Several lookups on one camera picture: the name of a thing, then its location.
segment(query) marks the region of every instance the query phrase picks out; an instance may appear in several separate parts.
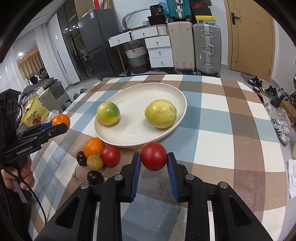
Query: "white cabinet door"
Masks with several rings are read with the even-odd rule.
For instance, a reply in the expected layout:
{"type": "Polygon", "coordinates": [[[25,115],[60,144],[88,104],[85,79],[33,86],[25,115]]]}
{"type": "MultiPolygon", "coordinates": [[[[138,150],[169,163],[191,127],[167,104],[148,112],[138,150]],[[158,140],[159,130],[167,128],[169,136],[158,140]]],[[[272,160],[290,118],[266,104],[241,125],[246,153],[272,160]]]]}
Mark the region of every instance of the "white cabinet door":
{"type": "Polygon", "coordinates": [[[158,47],[169,47],[170,36],[159,36],[145,39],[147,49],[158,47]]]}
{"type": "Polygon", "coordinates": [[[133,40],[135,39],[142,39],[142,38],[147,38],[151,36],[157,36],[157,27],[149,27],[149,28],[142,28],[142,29],[137,29],[131,32],[131,37],[133,40]]]}
{"type": "Polygon", "coordinates": [[[131,41],[130,32],[126,32],[126,33],[114,36],[108,40],[109,40],[110,47],[129,42],[131,41]]]}
{"type": "Polygon", "coordinates": [[[173,57],[150,58],[152,68],[174,67],[173,57]]]}
{"type": "Polygon", "coordinates": [[[148,49],[150,58],[170,57],[173,56],[171,47],[160,47],[148,49]]]}

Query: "dark cherry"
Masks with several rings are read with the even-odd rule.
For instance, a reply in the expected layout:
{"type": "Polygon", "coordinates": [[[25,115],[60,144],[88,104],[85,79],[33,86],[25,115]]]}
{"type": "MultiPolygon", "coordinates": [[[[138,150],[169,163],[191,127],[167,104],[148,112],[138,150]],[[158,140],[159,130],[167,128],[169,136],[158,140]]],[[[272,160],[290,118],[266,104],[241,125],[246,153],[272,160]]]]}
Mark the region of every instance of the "dark cherry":
{"type": "Polygon", "coordinates": [[[77,162],[78,162],[79,165],[81,165],[83,167],[86,166],[86,160],[87,160],[87,158],[85,157],[83,151],[79,151],[77,153],[76,159],[77,159],[77,162]]]}
{"type": "Polygon", "coordinates": [[[97,185],[97,184],[101,184],[105,181],[103,175],[100,172],[96,172],[96,171],[89,171],[87,173],[87,181],[91,184],[91,185],[97,185]]]}

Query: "black cabinet handle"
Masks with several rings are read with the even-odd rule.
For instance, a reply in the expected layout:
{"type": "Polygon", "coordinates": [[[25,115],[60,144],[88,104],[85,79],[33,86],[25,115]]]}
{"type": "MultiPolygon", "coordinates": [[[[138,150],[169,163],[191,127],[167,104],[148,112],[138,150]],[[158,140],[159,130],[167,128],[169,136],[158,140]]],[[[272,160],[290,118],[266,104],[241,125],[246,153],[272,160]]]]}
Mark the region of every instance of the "black cabinet handle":
{"type": "Polygon", "coordinates": [[[239,18],[239,17],[236,17],[236,16],[234,15],[234,13],[232,12],[232,13],[231,13],[231,19],[232,19],[232,24],[235,25],[235,19],[240,19],[240,18],[239,18]]]}

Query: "yellow plastic bag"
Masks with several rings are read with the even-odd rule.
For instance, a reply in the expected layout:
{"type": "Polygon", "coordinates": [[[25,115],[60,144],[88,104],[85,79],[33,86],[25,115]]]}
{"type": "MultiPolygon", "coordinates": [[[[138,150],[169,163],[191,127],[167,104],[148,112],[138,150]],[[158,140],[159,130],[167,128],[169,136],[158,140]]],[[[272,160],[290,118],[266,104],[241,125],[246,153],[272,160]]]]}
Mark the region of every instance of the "yellow plastic bag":
{"type": "Polygon", "coordinates": [[[25,110],[29,109],[22,117],[22,122],[27,126],[32,126],[41,123],[48,116],[48,109],[41,105],[36,96],[31,98],[25,110]]]}

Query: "door frame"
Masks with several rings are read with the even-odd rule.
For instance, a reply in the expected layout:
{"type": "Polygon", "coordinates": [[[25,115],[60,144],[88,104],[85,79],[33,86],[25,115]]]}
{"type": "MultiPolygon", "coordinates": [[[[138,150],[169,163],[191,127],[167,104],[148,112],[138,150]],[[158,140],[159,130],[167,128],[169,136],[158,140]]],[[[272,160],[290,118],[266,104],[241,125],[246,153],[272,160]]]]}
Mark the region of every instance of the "door frame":
{"type": "MultiPolygon", "coordinates": [[[[230,18],[230,8],[228,0],[224,0],[225,11],[226,11],[226,19],[227,19],[227,28],[228,28],[228,69],[231,70],[231,62],[232,62],[232,22],[230,18]]],[[[274,67],[274,55],[275,55],[275,46],[276,46],[276,36],[275,36],[275,29],[274,29],[274,19],[271,16],[271,23],[272,23],[272,55],[271,55],[271,66],[270,66],[270,73],[268,76],[268,81],[271,79],[272,70],[274,67]]]]}

